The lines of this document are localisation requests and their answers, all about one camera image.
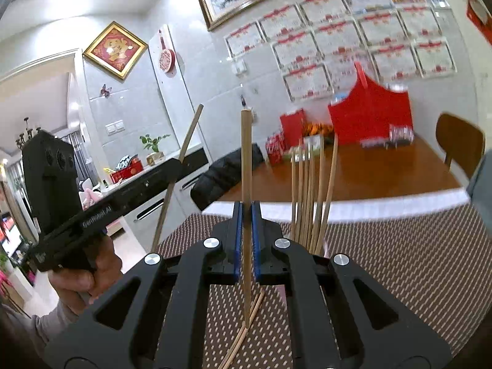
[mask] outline cabinet handle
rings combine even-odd
[[[149,216],[152,212],[154,212],[156,209],[159,209],[161,206],[164,205],[164,201],[162,201],[159,205],[156,205],[154,208],[152,208],[150,211],[148,211],[145,215],[143,215],[140,218],[134,219],[133,223],[138,222],[139,220],[145,219],[147,216]]]
[[[187,181],[185,184],[183,184],[183,186],[181,187],[180,191],[184,191],[186,190],[187,188],[191,187],[192,185],[194,185],[196,182],[198,182],[198,179],[200,178],[200,176],[202,175],[202,173],[198,176],[195,176],[193,179],[191,179],[190,181]]]

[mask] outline red paper bag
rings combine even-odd
[[[304,109],[297,110],[291,114],[280,117],[282,129],[284,130],[286,149],[299,145],[299,140],[303,139],[303,129],[306,124],[306,113]]]
[[[350,94],[341,103],[328,107],[339,143],[388,138],[390,124],[413,129],[408,92],[387,90],[366,76],[360,62],[355,67],[357,82]]]

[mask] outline window curtain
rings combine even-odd
[[[28,201],[26,181],[24,180],[24,166],[22,160],[15,162],[7,168],[7,177],[14,193],[18,190],[24,200]]]
[[[61,139],[71,144],[75,151],[74,158],[75,168],[77,168],[77,184],[90,178],[92,184],[95,186],[98,183],[98,177],[95,173],[94,164],[85,150],[80,131],[70,133]]]

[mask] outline woven placemat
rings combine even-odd
[[[159,246],[182,254],[226,218],[194,214]],[[281,224],[284,233],[289,224]],[[456,355],[492,304],[492,242],[471,205],[396,220],[331,224],[327,256],[344,253],[431,326]],[[292,369],[287,310],[275,287],[231,369]],[[259,293],[257,285],[253,297]],[[211,287],[203,368],[218,367],[243,321],[239,285]]]

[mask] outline white vase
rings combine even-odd
[[[10,259],[7,259],[5,262],[5,269],[7,271],[6,275],[10,275],[12,272],[14,272],[14,266],[12,265]]]
[[[152,153],[147,155],[147,163],[149,165],[155,165],[156,162],[162,158],[164,158],[164,153],[162,151],[159,151],[158,153]]]

